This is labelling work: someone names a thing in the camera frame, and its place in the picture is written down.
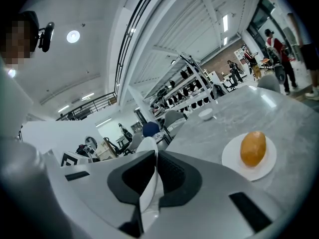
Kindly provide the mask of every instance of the brick wall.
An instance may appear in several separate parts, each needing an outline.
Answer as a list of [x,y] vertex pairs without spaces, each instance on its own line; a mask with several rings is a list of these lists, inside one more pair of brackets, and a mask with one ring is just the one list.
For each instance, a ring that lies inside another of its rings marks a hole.
[[244,41],[242,39],[238,40],[227,49],[220,52],[217,56],[213,57],[207,63],[201,66],[202,69],[206,69],[209,73],[215,71],[220,80],[223,79],[221,72],[225,75],[229,74],[229,65],[227,64],[227,60],[233,61],[237,63],[241,68],[239,61],[237,60],[234,52],[241,48],[244,45]]

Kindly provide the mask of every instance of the shoe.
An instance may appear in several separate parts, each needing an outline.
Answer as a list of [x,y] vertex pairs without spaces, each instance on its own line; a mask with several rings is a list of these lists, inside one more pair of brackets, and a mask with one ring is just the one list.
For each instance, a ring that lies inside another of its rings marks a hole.
[[306,93],[305,96],[307,99],[319,101],[319,92],[315,87],[313,87],[313,91],[311,93]]

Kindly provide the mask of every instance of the gray marble table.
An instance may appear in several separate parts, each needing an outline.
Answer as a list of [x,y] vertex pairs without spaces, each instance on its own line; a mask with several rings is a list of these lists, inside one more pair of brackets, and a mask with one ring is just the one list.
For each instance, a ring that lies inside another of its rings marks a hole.
[[319,161],[319,114],[282,94],[242,87],[210,104],[215,119],[202,121],[195,110],[168,151],[221,164],[224,147],[234,137],[260,130],[277,149],[277,161],[265,177],[252,182],[288,210],[312,185]]

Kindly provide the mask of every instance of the bread roll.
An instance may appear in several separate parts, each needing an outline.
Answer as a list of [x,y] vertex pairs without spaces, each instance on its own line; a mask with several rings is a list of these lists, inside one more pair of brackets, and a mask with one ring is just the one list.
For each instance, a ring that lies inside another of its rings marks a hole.
[[241,142],[240,157],[245,165],[255,167],[266,153],[266,137],[262,132],[250,132]]

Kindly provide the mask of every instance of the bread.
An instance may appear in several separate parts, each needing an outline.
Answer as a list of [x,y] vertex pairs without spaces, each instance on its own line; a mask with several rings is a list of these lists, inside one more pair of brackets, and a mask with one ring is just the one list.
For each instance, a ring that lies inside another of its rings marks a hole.
[[240,147],[240,157],[245,165],[255,167],[266,153],[266,137],[260,131],[248,133]]

